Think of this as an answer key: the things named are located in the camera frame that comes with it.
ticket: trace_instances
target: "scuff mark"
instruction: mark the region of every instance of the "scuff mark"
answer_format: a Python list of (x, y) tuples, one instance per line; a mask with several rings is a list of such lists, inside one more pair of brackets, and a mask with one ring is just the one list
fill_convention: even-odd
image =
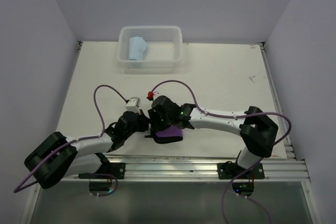
[(253, 80), (255, 77), (256, 77), (256, 76), (250, 76), (250, 77), (249, 77), (249, 79), (251, 80), (251, 82), (255, 83), (254, 80)]

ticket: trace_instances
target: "black mounting bracket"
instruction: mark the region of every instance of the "black mounting bracket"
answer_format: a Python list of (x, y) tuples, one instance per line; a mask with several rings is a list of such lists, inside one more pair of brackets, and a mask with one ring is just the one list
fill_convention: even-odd
[[(218, 163), (217, 164), (217, 172), (219, 179), (233, 179), (239, 173), (243, 172), (245, 169), (237, 166), (236, 163), (232, 163), (228, 161), (226, 163)], [(254, 175), (254, 179), (264, 179), (265, 173), (264, 168), (261, 163), (256, 165), (251, 171), (248, 171), (239, 179), (250, 179)]]
[[(105, 172), (100, 172), (97, 171), (97, 173), (106, 173), (106, 174), (111, 174), (114, 177), (116, 177), (117, 179), (124, 179), (125, 177), (125, 167), (126, 164), (125, 163), (109, 163), (107, 170)], [(79, 174), (78, 178), (82, 178), (82, 179), (106, 179), (106, 177), (104, 176), (99, 176), (96, 174), (91, 174), (91, 173), (83, 173), (83, 174)]]

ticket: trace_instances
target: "gray wall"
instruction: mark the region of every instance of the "gray wall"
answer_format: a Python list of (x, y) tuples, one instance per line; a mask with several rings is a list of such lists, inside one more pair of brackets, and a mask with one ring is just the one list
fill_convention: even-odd
[(177, 25), (185, 42), (266, 41), (290, 0), (57, 0), (81, 40), (130, 25)]
[(55, 130), (77, 42), (55, 0), (0, 0), (0, 219), (20, 221), (25, 157)]
[(266, 43), (291, 139), (325, 223), (335, 223), (336, 0), (291, 0)]

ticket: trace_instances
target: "white plastic bin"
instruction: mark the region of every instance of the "white plastic bin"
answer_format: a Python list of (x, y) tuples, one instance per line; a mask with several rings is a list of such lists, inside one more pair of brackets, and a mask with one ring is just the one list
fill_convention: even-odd
[[(129, 60), (129, 41), (134, 36), (147, 42), (143, 60)], [(118, 62), (126, 68), (175, 68), (182, 59), (182, 33), (177, 26), (127, 26), (121, 29)]]

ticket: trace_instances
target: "white table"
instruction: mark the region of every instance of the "white table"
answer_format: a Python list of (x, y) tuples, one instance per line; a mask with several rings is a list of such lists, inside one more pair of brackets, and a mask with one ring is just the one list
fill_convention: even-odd
[[(147, 92), (157, 83), (176, 79), (186, 82), (196, 94), (200, 106), (208, 109), (239, 111), (250, 105), (263, 111), (275, 111), (269, 80), (257, 45), (184, 44), (182, 66), (175, 69), (125, 69), (117, 64), (117, 42), (84, 42), (61, 113), (58, 131), (83, 136), (100, 133), (101, 124), (92, 94), (100, 84), (117, 88), (126, 98), (140, 97), (146, 111), (151, 102)], [(160, 94), (181, 105), (192, 103), (188, 90), (168, 83)], [(124, 102), (110, 89), (97, 94), (106, 125), (116, 122), (125, 111)], [(244, 147), (236, 135), (214, 130), (184, 130), (184, 140), (160, 145), (143, 133), (135, 133), (117, 155), (190, 156), (235, 158)], [(287, 158), (283, 143), (273, 149), (272, 158)]]

